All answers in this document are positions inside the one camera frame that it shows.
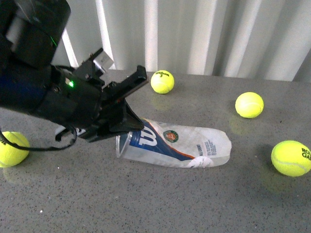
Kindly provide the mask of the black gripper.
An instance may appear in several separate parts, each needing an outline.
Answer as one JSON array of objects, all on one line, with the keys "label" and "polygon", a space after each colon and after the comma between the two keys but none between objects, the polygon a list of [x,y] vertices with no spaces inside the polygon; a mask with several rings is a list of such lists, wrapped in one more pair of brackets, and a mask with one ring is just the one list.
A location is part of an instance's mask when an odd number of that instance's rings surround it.
[{"label": "black gripper", "polygon": [[64,126],[88,142],[140,131],[142,120],[122,100],[148,83],[146,68],[105,86],[104,71],[91,60],[78,68],[51,66],[36,116]]}]

